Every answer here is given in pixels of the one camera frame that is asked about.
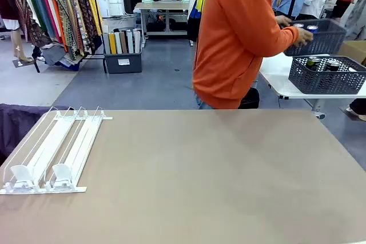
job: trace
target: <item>black crate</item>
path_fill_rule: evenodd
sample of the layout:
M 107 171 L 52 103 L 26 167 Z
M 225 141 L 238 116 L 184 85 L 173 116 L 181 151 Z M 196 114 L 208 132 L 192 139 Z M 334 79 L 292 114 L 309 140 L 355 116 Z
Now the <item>black crate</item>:
M 357 94 L 366 80 L 366 68 L 348 57 L 318 57 L 316 71 L 306 67 L 308 56 L 294 57 L 288 79 L 304 94 Z M 324 71 L 329 60 L 340 62 L 338 71 Z
M 299 55 L 334 54 L 339 51 L 346 35 L 346 29 L 328 18 L 294 21 L 292 24 L 304 24 L 304 29 L 310 25 L 318 27 L 314 40 L 306 46 L 291 46 L 284 51 L 285 55 L 295 57 Z
M 104 54 L 110 74 L 142 72 L 141 51 L 138 54 Z

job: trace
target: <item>person's hand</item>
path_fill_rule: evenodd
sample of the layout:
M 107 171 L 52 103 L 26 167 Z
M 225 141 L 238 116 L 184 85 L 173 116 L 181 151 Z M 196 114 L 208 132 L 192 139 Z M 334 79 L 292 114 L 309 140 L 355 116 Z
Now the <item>person's hand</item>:
M 277 6 L 277 7 L 280 7 L 281 2 L 282 2 L 282 0 L 277 0 L 277 2 L 276 2 L 276 6 Z
M 306 46 L 308 42 L 313 41 L 313 34 L 302 28 L 297 28 L 299 30 L 299 38 L 294 43 L 296 47 Z
M 292 22 L 291 19 L 285 17 L 284 15 L 279 15 L 278 17 L 276 17 L 276 21 L 279 25 L 283 25 L 285 27 L 290 26 L 290 23 Z

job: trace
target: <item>brown tabletop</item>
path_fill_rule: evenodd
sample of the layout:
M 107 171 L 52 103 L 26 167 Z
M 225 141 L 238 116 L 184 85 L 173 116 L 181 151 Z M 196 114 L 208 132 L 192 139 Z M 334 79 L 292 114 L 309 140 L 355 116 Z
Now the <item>brown tabletop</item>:
M 188 10 L 189 2 L 178 2 L 178 1 L 171 1 L 171 2 L 151 2 L 145 3 L 140 2 L 136 4 L 136 9 L 141 10 Z
M 310 112 L 106 114 L 78 184 L 87 191 L 0 196 L 1 243 L 366 239 L 366 174 Z

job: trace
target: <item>white rack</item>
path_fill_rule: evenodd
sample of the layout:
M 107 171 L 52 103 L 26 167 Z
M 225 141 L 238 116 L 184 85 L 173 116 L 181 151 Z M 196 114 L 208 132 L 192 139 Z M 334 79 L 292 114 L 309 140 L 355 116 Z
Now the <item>white rack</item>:
M 32 131 L 28 138 L 24 141 L 22 146 L 15 152 L 11 160 L 7 163 L 4 169 L 3 182 L 6 182 L 6 173 L 8 167 L 13 163 L 14 158 L 26 144 L 29 138 L 34 134 L 36 129 L 43 123 L 51 108 L 46 115 L 43 116 L 42 121 Z M 112 117 L 107 117 L 102 109 L 96 109 L 93 115 L 80 107 L 78 111 L 70 111 L 70 108 L 61 114 L 59 110 L 52 121 L 48 124 L 46 130 L 41 137 L 36 141 L 32 149 L 24 160 L 18 164 L 11 166 L 10 170 L 13 172 L 13 177 L 5 183 L 0 194 L 45 194 L 45 193 L 81 193 L 86 191 L 86 187 L 78 187 L 78 181 L 85 166 L 86 160 L 89 156 L 90 149 L 97 136 L 98 130 L 103 120 L 110 120 Z M 78 121 L 78 126 L 67 144 L 66 149 L 61 155 L 57 164 L 53 165 L 53 173 L 51 177 L 46 180 L 47 170 L 54 161 L 56 155 L 59 155 L 59 149 L 62 146 L 66 136 L 70 133 L 75 121 Z M 39 148 L 31 160 L 27 164 L 27 159 L 34 152 L 37 145 Z

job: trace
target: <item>orange hoodie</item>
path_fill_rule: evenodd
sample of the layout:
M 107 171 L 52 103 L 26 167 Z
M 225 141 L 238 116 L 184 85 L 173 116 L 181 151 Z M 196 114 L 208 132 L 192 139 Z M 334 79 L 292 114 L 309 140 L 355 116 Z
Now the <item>orange hoodie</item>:
M 263 57 L 297 41 L 294 27 L 280 29 L 272 0 L 205 0 L 193 87 L 215 109 L 237 109 Z

